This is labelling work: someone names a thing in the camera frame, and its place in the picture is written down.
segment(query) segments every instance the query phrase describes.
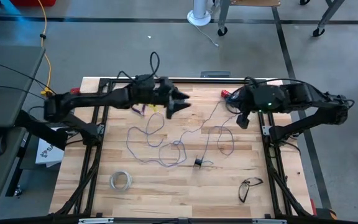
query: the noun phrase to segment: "black metal frame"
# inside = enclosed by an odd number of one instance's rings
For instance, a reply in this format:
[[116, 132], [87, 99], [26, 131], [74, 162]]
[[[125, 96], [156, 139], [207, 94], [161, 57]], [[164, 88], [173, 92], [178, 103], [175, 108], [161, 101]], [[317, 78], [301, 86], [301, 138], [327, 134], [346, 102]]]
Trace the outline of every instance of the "black metal frame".
[[[199, 84], [246, 84], [243, 78], [172, 78], [173, 83], [199, 83]], [[101, 78], [99, 81], [98, 93], [103, 92], [103, 88], [107, 85], [108, 91], [111, 91], [115, 83], [127, 83], [129, 82], [126, 78], [112, 79], [112, 78]], [[109, 107], [105, 106], [102, 116], [102, 125], [106, 125], [108, 118]], [[98, 119], [99, 107], [95, 107], [93, 111], [92, 123], [96, 123]], [[286, 186], [286, 177], [283, 170], [283, 164], [280, 155], [279, 147], [274, 147], [275, 158], [277, 162], [278, 171], [275, 170], [272, 163], [272, 156], [270, 155], [270, 141], [269, 138], [264, 136], [262, 127], [265, 126], [264, 114], [258, 113], [260, 131], [262, 135], [262, 142], [264, 147], [265, 160], [267, 164], [267, 173], [268, 173], [268, 183], [270, 186], [270, 193], [272, 195], [272, 205], [274, 210], [274, 219], [270, 218], [270, 215], [267, 214], [265, 218], [271, 222], [276, 221], [277, 223], [304, 223], [304, 224], [315, 224], [315, 223], [357, 223], [357, 222], [348, 222], [340, 220], [329, 220], [329, 219], [320, 219], [317, 217], [297, 217], [291, 215], [291, 204], [296, 204], [297, 201], [294, 196], [290, 193], [289, 189]], [[269, 124], [274, 125], [273, 115], [270, 113], [267, 115]], [[57, 212], [51, 213], [44, 217], [31, 217], [31, 218], [16, 218], [10, 220], [0, 220], [0, 223], [78, 223], [81, 218], [90, 218], [91, 210], [93, 204], [94, 191], [96, 187], [96, 179], [99, 169], [99, 162], [101, 157], [101, 151], [103, 147], [103, 137], [104, 131], [101, 133], [101, 144], [96, 146], [96, 152], [93, 164], [88, 170], [90, 154], [92, 146], [87, 146], [83, 161], [83, 167], [81, 170], [80, 183], [78, 184], [77, 189], [74, 191], [70, 199], [64, 204], [64, 206]], [[83, 197], [83, 191], [85, 187], [90, 182], [90, 188], [88, 192], [88, 199], [86, 202], [86, 208], [83, 213], [81, 211], [81, 201]], [[278, 202], [276, 185], [281, 188], [283, 191], [283, 199], [285, 204], [285, 215], [280, 211], [280, 204]], [[72, 206], [75, 205], [74, 214], [68, 214]], [[189, 223], [258, 223], [258, 220], [251, 218], [110, 218], [114, 219], [115, 222], [123, 223], [172, 223], [177, 222], [178, 224], [189, 224]]]

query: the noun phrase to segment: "table leg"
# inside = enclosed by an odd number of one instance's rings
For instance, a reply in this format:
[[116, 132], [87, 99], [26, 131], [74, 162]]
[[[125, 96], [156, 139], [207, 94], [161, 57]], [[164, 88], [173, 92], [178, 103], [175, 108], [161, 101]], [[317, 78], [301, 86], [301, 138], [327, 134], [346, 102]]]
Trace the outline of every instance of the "table leg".
[[223, 36], [227, 33], [227, 28], [224, 26], [226, 21], [227, 13], [229, 12], [230, 0], [221, 0], [221, 13], [218, 21], [218, 36]]
[[317, 29], [313, 31], [313, 37], [319, 37], [325, 32], [325, 25], [333, 17], [335, 12], [341, 7], [345, 0], [334, 0], [324, 13], [323, 18], [320, 20]]

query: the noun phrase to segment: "white cable coil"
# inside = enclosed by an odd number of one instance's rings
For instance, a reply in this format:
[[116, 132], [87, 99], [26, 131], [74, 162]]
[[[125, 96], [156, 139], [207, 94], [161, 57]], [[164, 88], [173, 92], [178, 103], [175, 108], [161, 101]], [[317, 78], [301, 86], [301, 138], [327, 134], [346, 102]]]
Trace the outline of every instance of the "white cable coil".
[[[125, 175], [127, 177], [127, 183], [125, 184], [125, 186], [121, 187], [121, 188], [117, 188], [115, 186], [115, 181], [118, 179], [118, 177], [120, 175]], [[131, 175], [129, 175], [128, 172], [124, 171], [124, 170], [119, 170], [117, 172], [115, 172], [111, 177], [110, 177], [110, 187], [112, 189], [115, 189], [115, 190], [119, 190], [119, 191], [126, 191], [128, 190], [128, 188], [131, 186], [132, 184], [132, 177]]]

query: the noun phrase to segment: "concrete floor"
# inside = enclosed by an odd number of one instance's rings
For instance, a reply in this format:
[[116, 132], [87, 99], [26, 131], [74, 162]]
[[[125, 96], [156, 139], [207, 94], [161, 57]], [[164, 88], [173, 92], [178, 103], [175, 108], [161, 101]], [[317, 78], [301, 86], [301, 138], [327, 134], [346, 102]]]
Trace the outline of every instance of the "concrete floor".
[[[94, 0], [90, 4], [87, 0], [59, 0], [47, 9], [47, 15], [184, 19], [191, 3], [192, 0]], [[281, 19], [318, 20], [326, 8], [325, 0], [314, 0], [305, 7], [299, 6], [298, 0], [284, 0], [278, 11]], [[18, 11], [7, 4], [0, 10], [0, 14], [18, 13], [42, 16], [39, 8]], [[273, 16], [271, 8], [230, 7], [228, 19], [273, 19]], [[345, 1], [333, 19], [358, 20], [358, 0]], [[0, 44], [39, 45], [43, 28], [43, 22], [0, 21]], [[120, 70], [129, 74], [147, 73], [152, 51], [161, 58], [159, 75], [199, 77], [201, 71], [224, 70], [233, 77], [288, 77], [275, 25], [227, 24], [227, 28], [229, 32], [218, 37], [216, 24], [202, 27], [218, 42], [220, 48], [216, 48], [186, 23], [49, 22], [45, 45], [53, 66], [52, 88], [65, 92], [80, 86], [83, 76], [111, 77]], [[339, 219], [358, 221], [358, 26], [327, 26], [326, 33], [318, 39], [310, 37], [315, 28], [283, 25], [296, 77], [322, 91], [343, 94], [356, 101], [343, 125], [322, 125], [311, 132], [333, 209]], [[45, 82], [47, 72], [43, 61], [37, 78]], [[32, 91], [38, 93], [39, 87], [34, 85]], [[24, 107], [41, 104], [29, 98]], [[299, 145], [310, 194], [319, 206], [303, 138]], [[21, 184], [28, 186], [29, 193], [20, 199], [1, 197], [0, 218], [47, 214], [56, 177], [56, 173], [24, 175]]]

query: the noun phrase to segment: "wooden tabletop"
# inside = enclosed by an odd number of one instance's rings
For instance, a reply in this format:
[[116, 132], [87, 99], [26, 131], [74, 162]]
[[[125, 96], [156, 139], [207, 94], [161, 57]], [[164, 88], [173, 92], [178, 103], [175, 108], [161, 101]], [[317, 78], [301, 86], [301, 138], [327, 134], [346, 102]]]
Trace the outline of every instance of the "wooden tabletop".
[[[81, 92], [96, 92], [99, 78], [84, 77]], [[171, 120], [165, 120], [165, 126], [154, 135], [149, 136], [151, 144], [163, 144], [178, 140], [186, 130], [198, 129], [208, 119], [216, 104], [221, 101], [221, 90], [234, 91], [240, 85], [222, 84], [177, 84], [181, 91], [189, 94], [190, 108], [179, 111]], [[157, 107], [157, 111], [165, 114], [165, 108]], [[77, 108], [75, 115], [90, 122], [93, 108]], [[154, 113], [147, 107], [145, 117], [131, 110], [109, 109], [108, 123], [103, 142], [98, 180], [94, 195], [93, 211], [103, 212], [104, 217], [150, 217], [150, 218], [263, 218], [269, 213], [273, 216], [264, 150], [260, 135], [258, 117], [249, 116], [248, 129], [241, 129], [236, 119], [230, 119], [225, 127], [234, 136], [234, 152], [225, 156], [217, 147], [219, 130], [211, 131], [206, 162], [199, 169], [193, 167], [195, 158], [200, 158], [205, 150], [208, 131], [213, 126], [220, 126], [233, 116], [224, 106], [218, 104], [212, 119], [194, 133], [186, 133], [183, 143], [186, 147], [187, 160], [178, 166], [163, 167], [158, 163], [142, 163], [137, 161], [126, 146], [127, 131], [132, 126], [145, 129], [147, 121]], [[275, 114], [276, 125], [291, 123], [289, 114]], [[152, 118], [149, 131], [161, 127], [161, 117]], [[143, 160], [158, 159], [158, 147], [147, 145], [146, 136], [132, 130], [129, 136], [129, 148]], [[231, 150], [231, 135], [223, 131], [219, 147], [222, 152]], [[299, 152], [291, 146], [282, 146], [282, 160], [285, 174], [288, 176], [288, 187], [308, 212], [312, 212], [305, 175], [303, 173]], [[78, 186], [85, 146], [81, 143], [69, 145], [60, 167], [58, 180], [53, 194], [50, 212], [56, 212], [69, 199]], [[175, 146], [161, 150], [162, 160], [169, 164], [177, 160], [179, 155]], [[181, 160], [184, 153], [181, 149]], [[132, 185], [125, 192], [110, 188], [110, 176], [126, 170], [132, 176]], [[264, 183], [251, 187], [245, 203], [238, 199], [240, 183], [249, 177], [261, 178]], [[277, 186], [278, 199], [282, 211], [282, 194]], [[86, 201], [87, 190], [83, 198]]]

